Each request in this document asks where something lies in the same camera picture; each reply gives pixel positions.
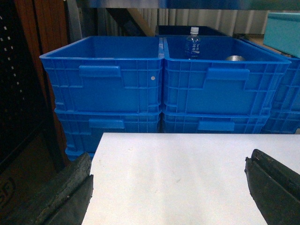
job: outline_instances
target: bottle label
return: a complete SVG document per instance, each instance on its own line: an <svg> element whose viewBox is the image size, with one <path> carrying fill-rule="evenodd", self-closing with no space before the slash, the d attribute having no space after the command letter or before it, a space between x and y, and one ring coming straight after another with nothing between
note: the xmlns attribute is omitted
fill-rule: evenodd
<svg viewBox="0 0 300 225"><path fill-rule="evenodd" d="M185 54L189 59L196 59L199 56L199 42L186 41Z"/></svg>

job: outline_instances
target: metal bowl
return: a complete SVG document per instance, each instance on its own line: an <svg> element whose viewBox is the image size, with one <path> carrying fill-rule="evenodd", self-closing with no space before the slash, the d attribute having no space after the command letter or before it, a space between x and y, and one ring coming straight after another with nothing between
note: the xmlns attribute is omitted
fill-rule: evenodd
<svg viewBox="0 0 300 225"><path fill-rule="evenodd" d="M227 61L245 61L245 58L240 55L231 55L227 57L225 60Z"/></svg>

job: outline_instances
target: black perforated panel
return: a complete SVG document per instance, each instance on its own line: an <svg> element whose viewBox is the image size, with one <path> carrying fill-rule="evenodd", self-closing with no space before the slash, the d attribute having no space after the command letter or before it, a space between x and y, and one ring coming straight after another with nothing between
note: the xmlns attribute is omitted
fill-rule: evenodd
<svg viewBox="0 0 300 225"><path fill-rule="evenodd" d="M13 1L0 1L0 162L44 120L45 102Z"/></svg>

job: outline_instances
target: white tabletop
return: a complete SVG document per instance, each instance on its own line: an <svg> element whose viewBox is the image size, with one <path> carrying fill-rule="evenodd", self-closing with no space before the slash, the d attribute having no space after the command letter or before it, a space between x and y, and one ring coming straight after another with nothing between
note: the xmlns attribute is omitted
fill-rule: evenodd
<svg viewBox="0 0 300 225"><path fill-rule="evenodd" d="M255 148L300 173L300 135L105 133L83 225L266 225L244 173Z"/></svg>

